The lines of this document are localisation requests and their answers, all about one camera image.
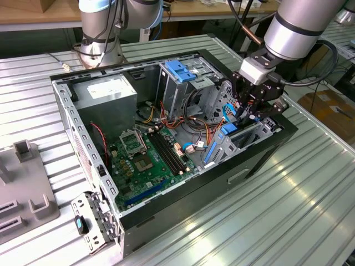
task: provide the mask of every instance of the yellow wire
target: yellow wire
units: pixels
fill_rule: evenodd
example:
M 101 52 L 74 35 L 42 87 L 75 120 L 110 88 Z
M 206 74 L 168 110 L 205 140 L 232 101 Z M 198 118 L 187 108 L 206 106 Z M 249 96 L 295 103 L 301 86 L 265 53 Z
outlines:
M 153 119 L 153 113 L 154 113 L 154 106 L 151 107 L 150 116 L 148 117 L 147 120 L 143 121 L 143 123 L 145 124 L 149 123 Z

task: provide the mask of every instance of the ram slot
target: ram slot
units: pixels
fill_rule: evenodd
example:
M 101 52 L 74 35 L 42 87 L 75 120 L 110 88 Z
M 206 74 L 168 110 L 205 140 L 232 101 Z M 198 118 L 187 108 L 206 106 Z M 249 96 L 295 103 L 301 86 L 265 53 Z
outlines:
M 161 136 L 159 133 L 157 133 L 156 134 L 156 138 L 159 140 L 159 143 L 161 143 L 161 145 L 164 148 L 164 150 L 166 150 L 169 153 L 169 155 L 171 156 L 171 158 L 174 160 L 174 163 L 179 168 L 179 171 L 183 172 L 185 170 L 184 164 L 180 161 L 180 159 L 177 156 L 177 154 L 169 147 L 169 145 L 166 142 L 166 140 L 164 139 L 164 137 Z
M 156 151 L 167 164 L 174 176 L 177 176 L 180 171 L 184 171 L 184 165 L 181 163 L 178 156 L 173 153 L 165 139 L 159 133 L 148 134 L 148 139 L 153 144 Z

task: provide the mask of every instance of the blue tab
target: blue tab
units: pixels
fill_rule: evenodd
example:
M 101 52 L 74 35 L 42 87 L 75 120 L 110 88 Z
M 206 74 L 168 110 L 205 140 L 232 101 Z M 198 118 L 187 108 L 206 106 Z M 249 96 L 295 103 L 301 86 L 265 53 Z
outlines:
M 229 133 L 236 131 L 238 128 L 234 124 L 227 124 L 221 128 L 221 131 L 224 135 L 228 135 Z
M 82 226 L 82 222 L 80 221 L 80 219 L 77 219 L 77 226 L 78 226 L 78 228 L 80 228 Z
M 206 158 L 205 158 L 205 163 L 208 162 L 208 160 L 209 160 L 209 158 L 211 157 L 212 152 L 213 152 L 213 150 L 215 149 L 216 146 L 217 146 L 217 142 L 215 141 L 215 142 L 213 142 L 212 147 L 211 147 L 209 153 L 207 154 L 207 156 L 206 156 Z
M 196 79 L 196 75 L 189 72 L 186 66 L 181 64 L 178 60 L 168 61 L 165 65 L 181 83 Z

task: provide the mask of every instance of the slatted metal surface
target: slatted metal surface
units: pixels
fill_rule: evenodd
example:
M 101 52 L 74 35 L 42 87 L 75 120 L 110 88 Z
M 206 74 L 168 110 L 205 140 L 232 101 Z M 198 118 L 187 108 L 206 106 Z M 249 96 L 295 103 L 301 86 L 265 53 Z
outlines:
M 129 61 L 206 48 L 230 69 L 240 60 L 206 35 L 123 46 Z M 71 52 L 56 54 L 73 69 Z M 0 149 L 39 145 L 60 217 L 0 246 L 0 265 L 341 265 L 355 248 L 354 151 L 299 107 L 299 130 L 255 176 L 123 261 L 115 245 L 90 257 L 69 202 L 89 185 L 63 131 L 46 55 L 0 60 Z
M 333 21 L 323 32 L 321 39 L 334 44 L 341 56 L 346 59 L 352 58 L 351 62 L 355 63 L 355 48 L 349 44 L 351 40 L 355 40 L 355 25 L 344 26 Z

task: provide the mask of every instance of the pcie slot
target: pcie slot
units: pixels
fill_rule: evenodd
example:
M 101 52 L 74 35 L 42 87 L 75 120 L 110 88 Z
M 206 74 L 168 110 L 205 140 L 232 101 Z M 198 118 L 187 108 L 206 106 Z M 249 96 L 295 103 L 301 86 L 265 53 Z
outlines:
M 126 201 L 126 205 L 130 205 L 132 203 L 136 203 L 137 201 L 141 200 L 142 198 L 145 198 L 159 190 L 163 187 L 163 185 L 166 183 L 167 180 L 163 180 L 160 182 L 158 185 L 151 187 L 150 189 L 142 192 L 141 194 L 134 196 L 133 198 L 130 198 L 129 200 Z
M 148 139 L 154 145 L 157 152 L 172 171 L 174 176 L 177 176 L 180 171 L 184 171 L 184 165 L 181 163 L 178 156 L 173 153 L 165 139 L 159 133 L 155 132 L 148 134 Z

